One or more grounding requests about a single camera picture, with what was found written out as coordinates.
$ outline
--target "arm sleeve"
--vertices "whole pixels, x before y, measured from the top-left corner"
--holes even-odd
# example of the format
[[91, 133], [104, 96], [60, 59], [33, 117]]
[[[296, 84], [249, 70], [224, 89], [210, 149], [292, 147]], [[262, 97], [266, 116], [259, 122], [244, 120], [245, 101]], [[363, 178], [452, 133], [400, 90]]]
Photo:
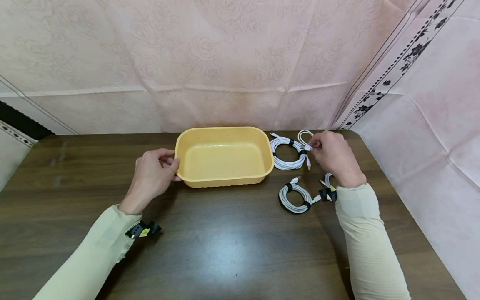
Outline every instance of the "arm sleeve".
[[336, 214], [347, 240], [355, 299], [411, 299], [372, 187], [338, 187], [337, 195]]
[[141, 218], [124, 214], [117, 205], [109, 207], [34, 300], [94, 300], [113, 266], [133, 244], [125, 233]]

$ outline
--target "pink fabric backdrop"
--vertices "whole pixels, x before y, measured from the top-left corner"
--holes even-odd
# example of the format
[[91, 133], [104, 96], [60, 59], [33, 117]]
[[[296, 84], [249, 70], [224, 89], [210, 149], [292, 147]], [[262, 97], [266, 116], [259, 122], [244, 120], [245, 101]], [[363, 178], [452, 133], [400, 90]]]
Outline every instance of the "pink fabric backdrop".
[[413, 2], [3, 0], [0, 70], [58, 133], [326, 128]]
[[337, 122], [354, 123], [468, 299], [480, 299], [479, 18], [476, 0], [430, 1]]

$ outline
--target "plastic basin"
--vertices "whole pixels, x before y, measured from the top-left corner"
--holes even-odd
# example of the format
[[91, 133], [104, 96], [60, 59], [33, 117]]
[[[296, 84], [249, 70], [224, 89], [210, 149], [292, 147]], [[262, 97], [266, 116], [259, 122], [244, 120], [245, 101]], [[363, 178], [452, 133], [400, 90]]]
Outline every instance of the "plastic basin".
[[177, 175], [193, 188], [259, 183], [274, 166], [268, 137], [255, 127], [188, 129], [177, 139], [177, 157]]

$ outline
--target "wooden table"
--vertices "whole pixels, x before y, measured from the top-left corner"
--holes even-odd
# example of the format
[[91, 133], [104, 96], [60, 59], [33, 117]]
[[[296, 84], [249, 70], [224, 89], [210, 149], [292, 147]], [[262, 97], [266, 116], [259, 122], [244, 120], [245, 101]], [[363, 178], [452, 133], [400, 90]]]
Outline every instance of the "wooden table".
[[[342, 133], [378, 195], [413, 299], [464, 299], [361, 138]], [[0, 298], [31, 299], [100, 213], [122, 200], [135, 159], [173, 149], [177, 136], [64, 135], [35, 145], [0, 193]], [[278, 155], [297, 158], [287, 146]], [[334, 205], [292, 215], [279, 204], [279, 189], [298, 175], [315, 196], [324, 175], [316, 163], [311, 171], [274, 169], [256, 185], [173, 183], [144, 212], [163, 234], [137, 240], [97, 299], [353, 299]], [[301, 203], [295, 194], [288, 196]]]

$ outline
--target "right hand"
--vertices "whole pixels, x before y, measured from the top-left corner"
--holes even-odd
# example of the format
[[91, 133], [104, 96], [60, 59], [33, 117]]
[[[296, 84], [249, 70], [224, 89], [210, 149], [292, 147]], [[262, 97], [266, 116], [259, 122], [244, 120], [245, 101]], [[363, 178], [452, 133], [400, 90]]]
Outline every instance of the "right hand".
[[119, 210], [127, 215], [139, 215], [153, 198], [163, 194], [171, 181], [181, 181], [176, 175], [180, 159], [173, 159], [174, 150], [147, 151], [135, 162], [132, 183], [120, 203]]
[[367, 183], [343, 135], [326, 130], [315, 134], [308, 144], [313, 147], [316, 161], [325, 171], [332, 173], [341, 186], [356, 188]]

